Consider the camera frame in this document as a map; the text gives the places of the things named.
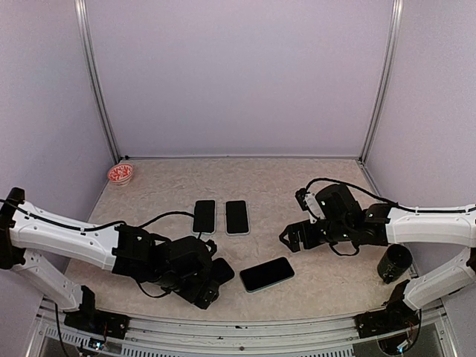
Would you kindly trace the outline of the black phone case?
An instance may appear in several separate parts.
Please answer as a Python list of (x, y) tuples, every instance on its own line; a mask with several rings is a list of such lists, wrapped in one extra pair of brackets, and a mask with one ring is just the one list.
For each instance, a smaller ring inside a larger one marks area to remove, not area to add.
[(219, 285), (227, 283), (235, 277), (235, 272), (224, 258), (217, 258), (213, 261), (210, 271), (210, 278)]

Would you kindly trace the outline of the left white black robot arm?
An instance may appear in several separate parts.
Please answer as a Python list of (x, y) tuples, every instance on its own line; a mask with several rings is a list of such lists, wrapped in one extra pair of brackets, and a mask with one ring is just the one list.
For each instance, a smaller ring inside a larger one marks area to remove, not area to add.
[(129, 316), (97, 309), (94, 292), (55, 268), (46, 251), (130, 277), (138, 285), (155, 284), (163, 296), (175, 293), (200, 309), (207, 309), (219, 297), (219, 287), (234, 277), (227, 262), (214, 257), (217, 247), (211, 239), (171, 240), (124, 221), (76, 221), (32, 205), (23, 189), (13, 188), (1, 201), (1, 268), (16, 272), (55, 302), (66, 326), (104, 338), (123, 339)]

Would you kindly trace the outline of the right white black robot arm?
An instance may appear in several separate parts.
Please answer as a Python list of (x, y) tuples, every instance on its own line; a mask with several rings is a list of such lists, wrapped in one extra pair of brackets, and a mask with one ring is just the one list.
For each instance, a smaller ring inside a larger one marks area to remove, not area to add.
[(295, 198), (307, 220), (287, 225), (279, 240), (292, 252), (351, 242), (402, 248), (409, 242), (463, 246), (438, 268), (396, 285), (383, 309), (354, 317), (360, 338), (384, 335), (420, 323), (418, 311), (475, 282), (475, 205), (456, 208), (408, 208), (382, 197), (362, 209), (351, 193), (354, 184), (329, 179), (318, 193), (308, 187)]

